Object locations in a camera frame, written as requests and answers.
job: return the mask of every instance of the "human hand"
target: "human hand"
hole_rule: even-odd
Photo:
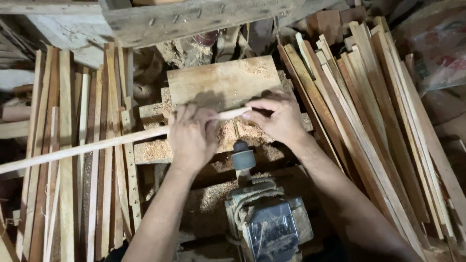
[[[196,175],[217,150],[217,112],[194,104],[178,107],[168,118],[172,166]]]
[[[274,91],[265,98],[248,102],[246,106],[273,111],[270,117],[257,111],[248,111],[242,117],[255,122],[273,139],[290,148],[307,135],[294,94]]]

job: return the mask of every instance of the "long wooden rod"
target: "long wooden rod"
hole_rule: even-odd
[[[251,107],[242,107],[230,111],[225,111],[219,113],[216,117],[218,120],[229,120],[235,117],[242,115],[243,113],[251,110]],[[0,165],[0,174],[7,173],[14,170],[19,170],[22,168],[26,168],[33,165],[40,165],[43,163],[47,163],[50,161],[60,160],[62,158],[77,156],[79,154],[84,154],[94,150],[100,150],[107,147],[115,146],[115,145],[122,145],[129,142],[135,142],[139,140],[144,140],[153,137],[159,137],[162,135],[166,135],[169,132],[168,126],[162,126],[158,128],[153,128],[149,130],[139,131],[136,133],[115,137],[111,139],[102,140],[99,142],[81,145],[77,147],[68,148],[65,150],[56,151],[53,153],[40,155],[38,157],[30,158],[30,159],[23,159],[18,160],[15,162],[7,163]]]

